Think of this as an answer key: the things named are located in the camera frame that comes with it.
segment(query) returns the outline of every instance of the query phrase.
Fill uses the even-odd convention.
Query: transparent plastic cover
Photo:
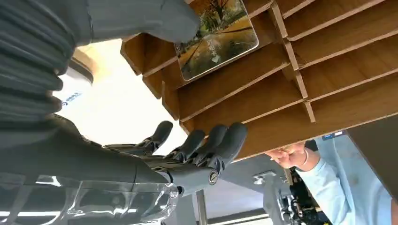
[[[27,185],[0,173],[0,225],[137,225],[162,221],[178,189],[159,183],[78,181],[42,175]]]

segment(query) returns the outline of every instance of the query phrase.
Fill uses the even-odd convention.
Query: wooden shelf
[[[172,43],[146,34],[123,43],[187,133],[243,122],[243,159],[398,114],[397,0],[244,3],[259,47],[189,82]]]
[[[163,84],[162,84],[162,76],[161,76],[160,71],[158,71],[148,77],[143,76],[142,81],[149,88],[149,90],[152,92],[152,94],[155,96],[155,98],[157,98],[157,99],[161,98]]]
[[[301,68],[398,33],[398,1],[386,0],[292,43]]]
[[[397,97],[394,74],[314,102],[316,123],[306,121],[299,105],[252,121],[247,123],[248,136],[238,159],[395,115]]]
[[[196,129],[208,134],[217,124],[248,123],[301,102],[303,99],[295,84],[279,71],[191,120]]]
[[[286,18],[290,41],[297,41],[318,30],[368,9],[384,0],[317,0]]]
[[[244,0],[250,18],[269,9],[271,0]],[[150,76],[177,61],[174,44],[148,34],[139,34],[123,44],[121,54],[137,75]]]
[[[315,0],[276,0],[284,18],[287,18]]]
[[[250,51],[247,52],[247,54],[241,55],[240,57],[235,58],[234,60],[229,61],[227,64],[224,66],[244,57],[245,55],[248,55],[258,49],[263,48],[266,45],[269,45],[273,43],[276,39],[276,34],[275,34],[275,27],[272,24],[272,21],[269,17],[269,14],[267,12],[261,13],[260,15],[257,15],[255,18],[252,19],[252,24],[254,27],[254,30],[256,31],[257,37],[259,38],[259,46]],[[172,89],[172,90],[177,90],[178,88],[181,88],[184,85],[187,85],[203,76],[206,74],[196,77],[194,79],[191,79],[189,81],[185,81],[183,79],[183,76],[181,74],[181,69],[177,61],[173,62],[171,65],[165,67],[162,70],[162,77],[164,82]]]
[[[271,44],[183,86],[178,89],[180,120],[191,119],[287,65],[282,46]]]
[[[398,35],[301,71],[310,101],[398,72]]]

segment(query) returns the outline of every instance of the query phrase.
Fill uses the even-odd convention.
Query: woman
[[[348,136],[316,139],[266,152],[283,168],[296,167],[334,225],[398,225],[398,205]]]

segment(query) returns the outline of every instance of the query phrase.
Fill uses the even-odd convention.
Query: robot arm
[[[239,153],[242,124],[218,126],[201,148],[203,132],[193,132],[154,157],[143,155],[164,141],[157,135],[103,147],[54,115],[61,103],[51,93],[62,89],[58,75],[77,46],[139,32],[186,41],[199,18],[183,0],[4,0],[0,15],[0,224],[162,220],[179,195],[214,184]]]

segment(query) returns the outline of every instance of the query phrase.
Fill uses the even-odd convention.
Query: humanoid robot
[[[77,46],[140,32],[183,42],[198,26],[184,0],[0,1],[1,225],[160,221],[180,196],[217,182],[245,140],[240,123],[216,126],[204,145],[194,131],[160,157],[169,122],[140,144],[101,146],[54,114]]]

